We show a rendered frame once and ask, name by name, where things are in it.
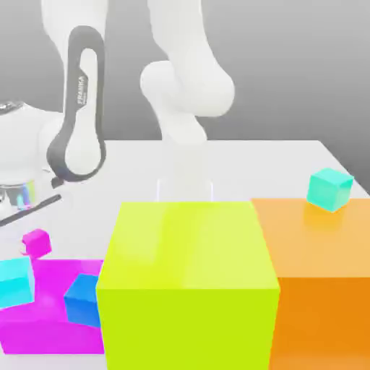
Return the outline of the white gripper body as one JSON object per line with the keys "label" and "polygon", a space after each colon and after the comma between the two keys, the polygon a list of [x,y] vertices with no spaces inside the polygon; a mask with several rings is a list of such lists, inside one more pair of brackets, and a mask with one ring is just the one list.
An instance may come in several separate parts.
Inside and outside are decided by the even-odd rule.
{"label": "white gripper body", "polygon": [[11,206],[8,197],[0,198],[0,233],[23,233],[34,229],[52,231],[60,221],[65,197],[55,194],[21,210]]}

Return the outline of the small magenta cube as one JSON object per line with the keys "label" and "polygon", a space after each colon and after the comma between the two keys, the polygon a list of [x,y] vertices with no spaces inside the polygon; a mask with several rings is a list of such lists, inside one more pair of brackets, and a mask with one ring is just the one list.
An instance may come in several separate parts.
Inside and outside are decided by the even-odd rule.
{"label": "small magenta cube", "polygon": [[26,233],[22,237],[22,243],[25,245],[24,256],[29,256],[31,259],[38,259],[52,250],[49,234],[42,229],[35,229]]}

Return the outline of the small cyan cube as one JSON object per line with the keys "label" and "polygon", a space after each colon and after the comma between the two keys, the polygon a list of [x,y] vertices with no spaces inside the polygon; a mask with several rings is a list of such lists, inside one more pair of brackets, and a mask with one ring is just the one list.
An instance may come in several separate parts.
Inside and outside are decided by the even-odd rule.
{"label": "small cyan cube", "polygon": [[29,257],[0,261],[0,309],[32,303],[35,277]]}

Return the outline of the small blue cube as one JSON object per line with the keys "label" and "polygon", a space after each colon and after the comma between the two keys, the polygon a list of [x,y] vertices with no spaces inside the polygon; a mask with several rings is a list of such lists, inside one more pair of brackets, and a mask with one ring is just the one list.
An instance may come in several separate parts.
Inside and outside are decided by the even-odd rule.
{"label": "small blue cube", "polygon": [[100,327],[96,294],[97,275],[79,274],[64,294],[69,322],[89,327]]}

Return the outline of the small turquoise cube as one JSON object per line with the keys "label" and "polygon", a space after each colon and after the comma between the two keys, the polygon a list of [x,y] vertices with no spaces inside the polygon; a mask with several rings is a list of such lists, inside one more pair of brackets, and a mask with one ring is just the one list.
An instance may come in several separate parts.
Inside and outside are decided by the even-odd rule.
{"label": "small turquoise cube", "polygon": [[354,177],[332,168],[324,168],[310,176],[307,202],[326,211],[336,212],[350,199]]}

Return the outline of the large magenta box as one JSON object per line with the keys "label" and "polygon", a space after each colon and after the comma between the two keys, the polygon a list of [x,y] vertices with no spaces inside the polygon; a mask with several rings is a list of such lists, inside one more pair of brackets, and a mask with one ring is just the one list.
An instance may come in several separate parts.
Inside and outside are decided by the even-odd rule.
{"label": "large magenta box", "polygon": [[64,294],[79,274],[99,276],[101,259],[36,259],[35,300],[0,310],[0,344],[7,355],[103,354],[100,327],[69,322]]}

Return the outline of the large yellow-green box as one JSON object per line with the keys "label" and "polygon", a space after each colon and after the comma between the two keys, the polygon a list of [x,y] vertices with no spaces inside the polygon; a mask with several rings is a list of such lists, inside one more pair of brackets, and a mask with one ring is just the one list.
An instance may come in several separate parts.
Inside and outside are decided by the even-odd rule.
{"label": "large yellow-green box", "polygon": [[97,284],[107,370],[268,370],[279,296],[251,202],[125,202]]}

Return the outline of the large orange box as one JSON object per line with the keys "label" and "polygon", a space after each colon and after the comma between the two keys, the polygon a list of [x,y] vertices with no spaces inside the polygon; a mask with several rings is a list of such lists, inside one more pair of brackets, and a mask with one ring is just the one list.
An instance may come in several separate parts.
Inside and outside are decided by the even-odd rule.
{"label": "large orange box", "polygon": [[253,203],[280,284],[270,370],[370,370],[370,199]]}

